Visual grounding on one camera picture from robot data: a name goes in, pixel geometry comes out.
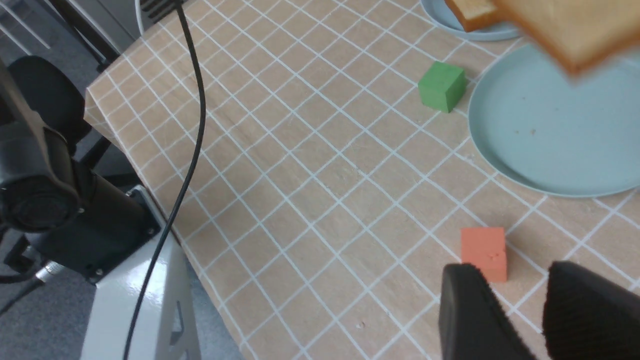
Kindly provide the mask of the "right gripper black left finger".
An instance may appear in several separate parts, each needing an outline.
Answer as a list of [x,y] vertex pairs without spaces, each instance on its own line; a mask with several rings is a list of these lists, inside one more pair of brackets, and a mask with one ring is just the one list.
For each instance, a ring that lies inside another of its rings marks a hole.
[[478,268],[447,264],[441,285],[438,329],[442,359],[535,359]]

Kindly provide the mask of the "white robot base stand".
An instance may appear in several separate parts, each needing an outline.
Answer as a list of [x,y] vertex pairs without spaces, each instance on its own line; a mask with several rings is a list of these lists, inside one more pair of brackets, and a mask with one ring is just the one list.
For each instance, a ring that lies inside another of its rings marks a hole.
[[121,360],[125,354],[135,305],[143,296],[135,321],[128,359],[200,360],[194,300],[187,259],[170,232],[147,288],[142,285],[156,250],[156,234],[96,284],[80,358]]

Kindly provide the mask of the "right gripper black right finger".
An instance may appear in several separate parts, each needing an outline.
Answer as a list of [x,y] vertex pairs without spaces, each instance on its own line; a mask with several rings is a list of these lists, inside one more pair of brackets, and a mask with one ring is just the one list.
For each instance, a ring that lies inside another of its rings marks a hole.
[[553,360],[637,360],[640,298],[569,261],[548,274],[542,333]]

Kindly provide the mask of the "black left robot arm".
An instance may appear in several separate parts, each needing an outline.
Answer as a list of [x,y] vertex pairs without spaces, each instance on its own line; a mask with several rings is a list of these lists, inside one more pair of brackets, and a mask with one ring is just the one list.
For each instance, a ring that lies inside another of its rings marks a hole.
[[128,196],[75,160],[91,131],[85,99],[48,60],[1,66],[1,223],[45,259],[98,281],[160,232],[139,191]]

